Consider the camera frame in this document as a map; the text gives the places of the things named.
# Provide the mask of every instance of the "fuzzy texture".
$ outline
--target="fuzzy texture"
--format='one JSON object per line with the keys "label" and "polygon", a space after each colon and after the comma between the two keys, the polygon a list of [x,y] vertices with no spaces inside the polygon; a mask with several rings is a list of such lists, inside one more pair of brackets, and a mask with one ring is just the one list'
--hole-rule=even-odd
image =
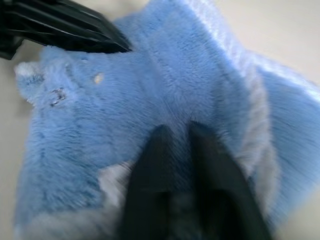
{"label": "fuzzy texture", "polygon": [[[316,87],[245,50],[211,0],[154,0],[116,24],[131,52],[46,47],[40,62],[16,68],[21,95],[34,106],[16,239],[112,236],[129,164],[158,125],[173,132],[172,185],[190,190],[190,121],[213,128],[229,148],[270,228],[284,221],[320,181]],[[198,238],[188,227],[196,226],[186,217],[192,209],[176,216],[177,236],[189,229],[188,239]]]}

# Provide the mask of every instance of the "white surface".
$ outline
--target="white surface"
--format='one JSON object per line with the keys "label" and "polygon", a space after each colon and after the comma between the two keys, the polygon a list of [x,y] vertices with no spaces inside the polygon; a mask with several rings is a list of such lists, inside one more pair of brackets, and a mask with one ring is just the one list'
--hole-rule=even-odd
{"label": "white surface", "polygon": [[[77,0],[111,19],[140,9],[148,0]],[[293,67],[320,83],[319,0],[217,0],[243,44]],[[31,106],[18,94],[14,65],[37,57],[26,43],[13,61],[0,59],[0,239],[12,239],[15,186],[24,151]],[[320,191],[279,231],[283,240],[320,239]]]}

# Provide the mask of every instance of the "white fur trim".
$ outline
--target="white fur trim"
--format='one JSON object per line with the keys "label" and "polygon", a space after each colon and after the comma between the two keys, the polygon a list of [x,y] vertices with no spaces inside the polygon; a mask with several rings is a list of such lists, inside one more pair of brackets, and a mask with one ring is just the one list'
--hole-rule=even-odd
{"label": "white fur trim", "polygon": [[100,187],[106,194],[106,207],[122,207],[132,165],[133,162],[125,162],[106,167],[100,172]]}
{"label": "white fur trim", "polygon": [[41,75],[41,69],[37,62],[22,62],[14,68],[15,74],[23,77]]}
{"label": "white fur trim", "polygon": [[290,82],[304,89],[304,91],[316,102],[320,104],[320,90],[307,81],[302,75],[294,72],[292,69],[283,66],[271,59],[261,56],[257,53],[251,52],[251,58],[254,63],[266,72],[275,73],[281,78],[287,79]]}

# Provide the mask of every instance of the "black plastic object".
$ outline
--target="black plastic object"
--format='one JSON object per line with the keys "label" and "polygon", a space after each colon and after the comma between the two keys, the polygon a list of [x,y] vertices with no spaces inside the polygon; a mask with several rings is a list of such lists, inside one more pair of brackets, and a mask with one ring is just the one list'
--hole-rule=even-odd
{"label": "black plastic object", "polygon": [[271,240],[246,179],[215,133],[190,127],[195,189],[203,231],[210,240]]}
{"label": "black plastic object", "polygon": [[160,126],[151,134],[128,184],[119,240],[164,240],[168,236],[171,134]]}
{"label": "black plastic object", "polygon": [[0,0],[0,57],[12,59],[23,39],[69,51],[130,51],[102,14],[70,0]]}
{"label": "black plastic object", "polygon": [[[215,133],[192,123],[189,139],[200,239],[271,240],[241,170]],[[167,127],[152,133],[130,176],[119,240],[175,239],[170,235],[170,202],[176,193],[171,189],[171,145]]]}

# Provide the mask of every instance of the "blue fur pelt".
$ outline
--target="blue fur pelt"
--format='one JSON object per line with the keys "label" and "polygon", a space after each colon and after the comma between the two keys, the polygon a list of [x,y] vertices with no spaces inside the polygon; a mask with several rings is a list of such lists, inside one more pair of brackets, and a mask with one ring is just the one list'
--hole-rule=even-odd
{"label": "blue fur pelt", "polygon": [[[158,125],[174,135],[172,184],[189,191],[190,121],[227,145],[274,230],[320,181],[316,87],[244,49],[211,0],[154,0],[116,24],[131,52],[48,46],[39,62],[16,68],[20,93],[34,107],[16,239],[113,236],[131,165]],[[184,219],[177,231],[196,233]]]}

